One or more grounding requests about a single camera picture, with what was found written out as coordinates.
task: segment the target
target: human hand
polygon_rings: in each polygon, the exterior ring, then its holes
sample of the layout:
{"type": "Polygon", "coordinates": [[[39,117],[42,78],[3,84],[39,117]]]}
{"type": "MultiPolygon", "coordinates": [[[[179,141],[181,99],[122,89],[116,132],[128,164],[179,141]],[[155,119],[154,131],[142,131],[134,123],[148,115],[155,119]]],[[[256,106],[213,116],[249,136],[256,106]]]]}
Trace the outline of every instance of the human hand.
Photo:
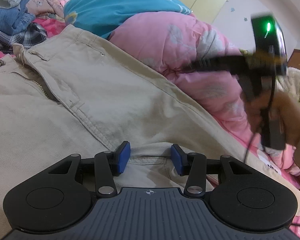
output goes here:
{"type": "MultiPolygon", "coordinates": [[[[268,107],[270,94],[271,92],[265,92],[250,103],[244,102],[252,132],[258,129],[262,121],[260,110],[268,107]]],[[[287,93],[277,91],[274,94],[272,108],[279,110],[286,133],[286,143],[296,146],[300,140],[300,104],[287,93]]]]}

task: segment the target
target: metal zipper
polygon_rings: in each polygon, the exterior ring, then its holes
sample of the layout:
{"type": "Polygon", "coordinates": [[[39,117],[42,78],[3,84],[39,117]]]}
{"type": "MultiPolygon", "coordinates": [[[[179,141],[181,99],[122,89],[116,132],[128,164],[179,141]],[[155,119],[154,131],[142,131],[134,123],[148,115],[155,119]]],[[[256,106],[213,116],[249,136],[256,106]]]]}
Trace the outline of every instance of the metal zipper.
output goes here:
{"type": "Polygon", "coordinates": [[[48,96],[47,92],[43,89],[42,85],[40,85],[40,83],[39,83],[38,81],[36,81],[36,80],[34,80],[34,79],[26,78],[26,77],[24,77],[23,75],[19,74],[18,72],[15,72],[15,71],[13,71],[13,72],[11,72],[11,73],[16,74],[16,75],[22,77],[24,80],[31,81],[31,82],[35,83],[35,84],[41,89],[42,93],[43,93],[48,99],[51,99],[51,98],[48,96]]]}

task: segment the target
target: green light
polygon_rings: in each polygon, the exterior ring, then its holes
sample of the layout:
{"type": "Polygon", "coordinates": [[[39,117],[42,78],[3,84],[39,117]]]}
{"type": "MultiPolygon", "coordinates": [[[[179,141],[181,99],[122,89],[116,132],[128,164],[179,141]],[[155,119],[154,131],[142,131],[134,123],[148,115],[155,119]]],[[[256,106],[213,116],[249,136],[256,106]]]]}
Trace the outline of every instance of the green light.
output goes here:
{"type": "Polygon", "coordinates": [[[271,30],[271,23],[267,23],[267,32],[271,30]]]}

